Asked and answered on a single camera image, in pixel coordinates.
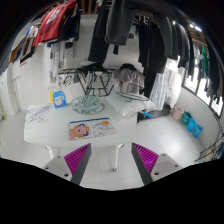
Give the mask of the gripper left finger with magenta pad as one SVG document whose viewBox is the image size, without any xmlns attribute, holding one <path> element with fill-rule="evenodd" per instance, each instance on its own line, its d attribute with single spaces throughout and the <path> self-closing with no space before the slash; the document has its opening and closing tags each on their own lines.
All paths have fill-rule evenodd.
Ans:
<svg viewBox="0 0 224 224">
<path fill-rule="evenodd" d="M 54 157 L 43 167 L 43 170 L 79 185 L 91 153 L 91 144 L 86 144 L 65 156 Z"/>
</svg>

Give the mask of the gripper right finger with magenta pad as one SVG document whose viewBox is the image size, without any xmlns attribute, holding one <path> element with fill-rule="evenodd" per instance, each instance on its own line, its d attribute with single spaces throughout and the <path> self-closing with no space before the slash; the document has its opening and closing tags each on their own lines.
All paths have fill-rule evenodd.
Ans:
<svg viewBox="0 0 224 224">
<path fill-rule="evenodd" d="M 144 185 L 182 169 L 168 154 L 157 154 L 136 143 L 132 144 L 131 153 Z"/>
</svg>

